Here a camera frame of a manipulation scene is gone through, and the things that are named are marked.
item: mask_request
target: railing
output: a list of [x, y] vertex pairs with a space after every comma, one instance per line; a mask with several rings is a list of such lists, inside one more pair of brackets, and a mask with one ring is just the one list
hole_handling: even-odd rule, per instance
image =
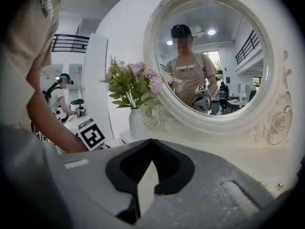
[[161, 66], [161, 70], [165, 71], [165, 66], [163, 64], [160, 64], [160, 66]]
[[88, 43], [89, 43], [89, 37], [55, 34], [52, 42], [52, 52], [86, 53]]
[[247, 41], [245, 42], [245, 44], [241, 48], [241, 50], [235, 56], [235, 58], [237, 60], [237, 65], [239, 65], [244, 59], [246, 59], [248, 54], [252, 50], [255, 49], [255, 47], [258, 45], [258, 43], [259, 43], [258, 37], [257, 37], [255, 31], [253, 30], [251, 32], [250, 36], [248, 37]]

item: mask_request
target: decorative frame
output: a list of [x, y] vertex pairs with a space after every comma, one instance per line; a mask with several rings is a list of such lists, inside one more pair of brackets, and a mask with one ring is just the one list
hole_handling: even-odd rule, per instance
[[[162, 0], [151, 16], [146, 27], [143, 56], [147, 64], [159, 70], [155, 55], [158, 28], [162, 19], [175, 8], [192, 0]], [[273, 27], [256, 14], [255, 7], [250, 7], [248, 0], [213, 0], [223, 3], [243, 15], [256, 31], [264, 52], [264, 74], [258, 94], [240, 111], [220, 117], [200, 114], [184, 105], [168, 88], [158, 96], [160, 103], [185, 128], [191, 128], [205, 134], [243, 133], [252, 136], [256, 143], [263, 137], [268, 145], [281, 143], [289, 132], [292, 109], [286, 77], [291, 73], [284, 61], [289, 52], [278, 48]]]

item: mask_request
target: backpack strap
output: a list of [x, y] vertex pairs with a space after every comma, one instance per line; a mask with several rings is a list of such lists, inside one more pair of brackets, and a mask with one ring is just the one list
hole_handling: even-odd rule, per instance
[[178, 56], [174, 57], [171, 60], [172, 72], [174, 72], [174, 70], [175, 70], [175, 67], [176, 67], [176, 64], [177, 64], [177, 60], [178, 60]]
[[62, 88], [61, 88], [60, 86], [54, 87], [53, 90], [51, 91], [51, 93], [52, 93], [53, 91], [55, 91], [56, 89], [62, 89]]
[[199, 63], [199, 65], [201, 66], [201, 68], [202, 68], [202, 70], [204, 72], [205, 78], [207, 79], [206, 71], [204, 70], [205, 63], [204, 63], [204, 60], [203, 60], [203, 53], [201, 53], [201, 52], [194, 52], [194, 55], [195, 55], [195, 58], [196, 58], [197, 62]]

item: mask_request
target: white vase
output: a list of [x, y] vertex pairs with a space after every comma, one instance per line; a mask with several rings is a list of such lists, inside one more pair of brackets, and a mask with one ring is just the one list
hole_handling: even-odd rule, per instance
[[129, 128], [133, 139], [143, 139], [145, 137], [143, 118], [139, 109], [132, 109], [129, 115]]

